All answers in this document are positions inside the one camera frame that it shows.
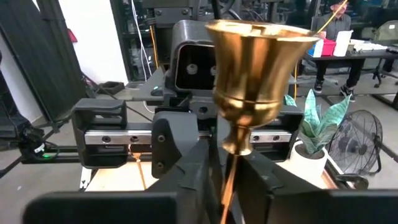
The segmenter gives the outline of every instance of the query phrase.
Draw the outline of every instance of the desk fan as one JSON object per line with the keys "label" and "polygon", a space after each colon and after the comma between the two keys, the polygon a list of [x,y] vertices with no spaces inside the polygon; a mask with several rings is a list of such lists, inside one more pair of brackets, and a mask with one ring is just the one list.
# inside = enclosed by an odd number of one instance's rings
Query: desk fan
{"label": "desk fan", "polygon": [[380,121],[366,110],[348,113],[329,144],[330,157],[345,174],[375,175],[381,170]]}

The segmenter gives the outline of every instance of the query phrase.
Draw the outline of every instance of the floor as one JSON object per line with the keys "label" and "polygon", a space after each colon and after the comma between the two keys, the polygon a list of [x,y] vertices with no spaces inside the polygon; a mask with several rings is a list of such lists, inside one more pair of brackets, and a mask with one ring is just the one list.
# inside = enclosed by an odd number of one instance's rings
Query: floor
{"label": "floor", "polygon": [[[340,83],[344,82],[346,76],[338,76]],[[362,77],[357,87],[357,93],[372,91],[375,93],[395,93],[397,86],[395,80],[386,78],[384,84],[379,89],[374,89],[374,80],[370,75]],[[299,94],[306,95],[309,86],[300,86]],[[124,90],[117,94],[118,98],[130,99],[136,90]],[[325,88],[324,93],[335,94],[338,92],[337,86]],[[340,101],[340,97],[331,97],[331,101]],[[298,106],[303,108],[304,98],[298,98]],[[328,104],[318,98],[318,104],[323,109],[328,108]],[[128,102],[128,105],[148,117],[152,114],[148,112],[142,102]],[[398,127],[397,111],[388,108],[384,104],[368,96],[359,96],[357,102],[350,104],[350,111],[368,110],[380,119],[383,133],[384,144],[398,153],[398,139],[396,138],[396,128]],[[130,122],[145,122],[145,119],[128,111]],[[54,134],[49,141],[61,146],[74,145],[75,140],[72,134],[70,123],[61,128],[61,132]],[[3,169],[13,160],[19,157],[19,151],[0,152],[0,169]],[[398,164],[381,152],[382,171],[374,177],[367,177],[370,188],[398,188]],[[51,164],[51,165],[22,165],[19,164],[0,180],[0,224],[19,223],[21,211],[25,205],[40,194],[51,191],[76,191],[79,188],[81,166],[79,164]]]}

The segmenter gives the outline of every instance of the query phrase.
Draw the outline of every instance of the red box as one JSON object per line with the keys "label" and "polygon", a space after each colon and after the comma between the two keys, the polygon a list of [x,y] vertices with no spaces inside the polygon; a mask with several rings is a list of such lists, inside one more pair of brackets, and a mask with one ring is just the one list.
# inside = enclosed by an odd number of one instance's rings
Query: red box
{"label": "red box", "polygon": [[321,56],[332,56],[333,51],[335,50],[336,42],[332,40],[325,39],[323,40],[323,48]]}

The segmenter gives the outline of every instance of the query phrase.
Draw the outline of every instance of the potted plant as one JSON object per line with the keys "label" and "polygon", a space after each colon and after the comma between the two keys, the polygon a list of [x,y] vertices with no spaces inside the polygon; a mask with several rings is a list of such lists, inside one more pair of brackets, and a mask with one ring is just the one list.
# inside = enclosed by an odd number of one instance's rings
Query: potted plant
{"label": "potted plant", "polygon": [[[291,150],[289,163],[295,174],[305,180],[320,177],[328,159],[325,146],[331,141],[342,122],[349,104],[350,96],[321,112],[316,104],[312,90],[305,100],[304,119],[301,123],[297,141]],[[287,105],[297,106],[294,99],[285,95]]]}

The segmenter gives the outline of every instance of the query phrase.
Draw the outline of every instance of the green leaf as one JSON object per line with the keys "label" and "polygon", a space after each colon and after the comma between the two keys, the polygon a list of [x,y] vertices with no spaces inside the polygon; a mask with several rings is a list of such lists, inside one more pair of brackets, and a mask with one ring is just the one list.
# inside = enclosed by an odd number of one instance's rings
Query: green leaf
{"label": "green leaf", "polygon": [[297,106],[294,99],[289,95],[285,95],[285,101],[286,101],[286,105]]}
{"label": "green leaf", "polygon": [[303,141],[305,150],[309,155],[317,152],[317,147],[312,143],[312,140],[301,131],[298,132],[298,138]]}
{"label": "green leaf", "polygon": [[317,114],[318,114],[319,120],[322,120],[322,105],[317,106]]}
{"label": "green leaf", "polygon": [[331,124],[336,124],[337,126],[340,125],[347,112],[350,97],[351,95],[347,96],[340,103],[329,107],[329,109],[323,115],[322,122],[316,128],[315,135],[319,135],[327,126]]}
{"label": "green leaf", "polygon": [[325,147],[332,139],[332,137],[337,132],[338,126],[337,124],[331,124],[327,126],[319,136],[312,139],[314,146],[317,148],[317,151],[321,151],[323,147]]}
{"label": "green leaf", "polygon": [[320,124],[317,113],[317,99],[312,90],[308,92],[307,99],[305,100],[304,120],[308,121],[313,128],[317,128]]}
{"label": "green leaf", "polygon": [[305,134],[306,136],[310,137],[310,138],[314,138],[315,137],[315,132],[313,130],[313,128],[311,127],[311,124],[306,121],[303,120],[301,123],[301,132],[303,132],[303,134]]}

